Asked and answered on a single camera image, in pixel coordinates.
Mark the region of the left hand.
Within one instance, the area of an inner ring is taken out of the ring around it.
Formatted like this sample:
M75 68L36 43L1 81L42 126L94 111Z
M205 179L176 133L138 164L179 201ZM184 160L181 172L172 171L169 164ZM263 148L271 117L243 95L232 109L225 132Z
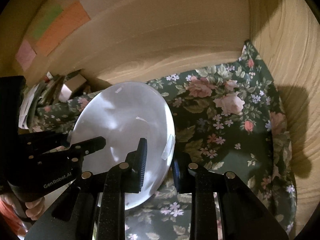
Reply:
M45 211L45 197L21 204L14 194L5 193L1 194L1 200L12 207L19 217L28 217L33 221L38 220Z

